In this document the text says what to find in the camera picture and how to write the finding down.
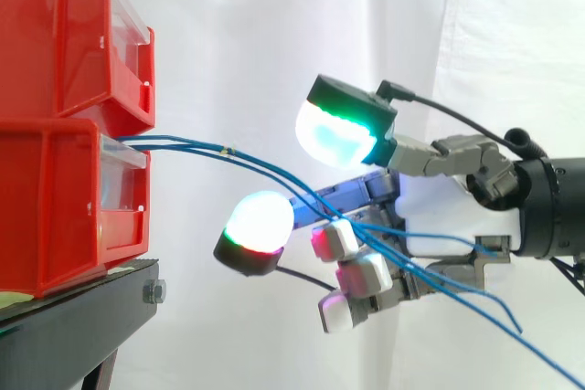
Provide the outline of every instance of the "white fabric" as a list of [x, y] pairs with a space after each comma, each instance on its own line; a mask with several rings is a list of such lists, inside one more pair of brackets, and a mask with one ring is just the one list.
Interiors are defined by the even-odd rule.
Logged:
[[[521, 126], [551, 156], [582, 157], [583, 29], [585, 0], [448, 0], [434, 98], [500, 134]], [[431, 114], [428, 140], [459, 132], [471, 131]], [[507, 301], [530, 341], [585, 380], [585, 300], [551, 264], [515, 258], [488, 269], [487, 288]], [[391, 388], [574, 388], [447, 298], [400, 312]]]
[[[294, 122], [318, 73], [373, 89], [382, 78], [430, 93], [444, 0], [131, 0], [155, 31], [156, 130], [275, 162], [314, 187], [342, 173], [299, 146]], [[423, 137], [411, 106], [398, 129]], [[212, 249], [245, 195], [276, 184], [224, 163], [154, 153], [151, 250], [166, 302], [122, 346], [112, 390], [385, 389], [398, 315], [323, 334], [315, 286], [273, 273], [245, 279]], [[310, 230], [282, 264], [335, 282]]]

